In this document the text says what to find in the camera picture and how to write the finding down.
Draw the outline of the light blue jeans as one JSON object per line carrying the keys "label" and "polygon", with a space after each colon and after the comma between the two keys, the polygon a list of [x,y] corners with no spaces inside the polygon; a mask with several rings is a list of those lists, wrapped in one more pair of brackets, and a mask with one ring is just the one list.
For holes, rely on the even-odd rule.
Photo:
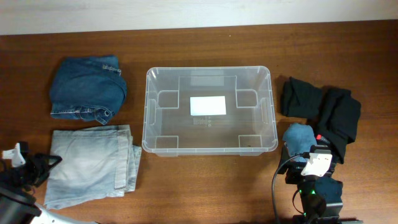
{"label": "light blue jeans", "polygon": [[60,210],[136,189],[142,149],[129,125],[55,130],[50,153],[62,161],[50,171],[44,205]]}

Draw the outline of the large black garment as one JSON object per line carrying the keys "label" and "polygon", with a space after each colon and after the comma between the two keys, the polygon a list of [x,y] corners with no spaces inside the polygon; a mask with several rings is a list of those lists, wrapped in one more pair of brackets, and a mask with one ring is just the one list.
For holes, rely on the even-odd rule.
{"label": "large black garment", "polygon": [[315,134],[317,141],[331,146],[335,163],[344,163],[347,145],[356,140],[360,116],[361,103],[351,96],[351,91],[327,91]]}

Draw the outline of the dark blue jeans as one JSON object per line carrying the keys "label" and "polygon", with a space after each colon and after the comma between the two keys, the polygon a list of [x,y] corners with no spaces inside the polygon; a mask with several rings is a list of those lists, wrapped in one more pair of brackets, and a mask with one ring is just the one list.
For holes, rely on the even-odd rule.
{"label": "dark blue jeans", "polygon": [[115,55],[67,57],[56,71],[50,88],[51,117],[107,124],[127,97]]}

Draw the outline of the clear plastic storage bin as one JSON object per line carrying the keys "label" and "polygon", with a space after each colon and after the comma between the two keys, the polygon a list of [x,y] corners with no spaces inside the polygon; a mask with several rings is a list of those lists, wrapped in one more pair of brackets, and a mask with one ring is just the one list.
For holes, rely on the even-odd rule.
{"label": "clear plastic storage bin", "polygon": [[[163,157],[258,156],[278,146],[264,66],[154,67],[146,75],[142,147]],[[225,96],[226,115],[191,116],[190,98]]]}

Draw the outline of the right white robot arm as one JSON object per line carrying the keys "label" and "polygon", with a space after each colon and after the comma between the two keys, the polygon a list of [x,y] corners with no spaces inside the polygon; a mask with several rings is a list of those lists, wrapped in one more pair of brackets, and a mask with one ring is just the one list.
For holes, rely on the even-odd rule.
{"label": "right white robot arm", "polygon": [[275,220],[280,223],[276,209],[275,181],[276,177],[285,175],[285,183],[296,186],[292,201],[300,197],[302,209],[292,217],[293,223],[362,223],[356,218],[341,218],[343,208],[343,183],[331,176],[335,171],[332,153],[328,146],[312,145],[308,152],[300,152],[296,156],[288,153],[283,146],[279,166],[273,176],[272,204]]}

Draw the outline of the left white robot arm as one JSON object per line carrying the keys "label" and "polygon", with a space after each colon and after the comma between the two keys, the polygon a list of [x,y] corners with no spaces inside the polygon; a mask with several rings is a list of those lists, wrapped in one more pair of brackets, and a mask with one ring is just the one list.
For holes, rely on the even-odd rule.
{"label": "left white robot arm", "polygon": [[34,197],[35,188],[48,179],[50,171],[60,162],[60,156],[41,153],[30,155],[29,145],[24,141],[2,152],[1,223],[89,224],[50,212],[38,204]]}

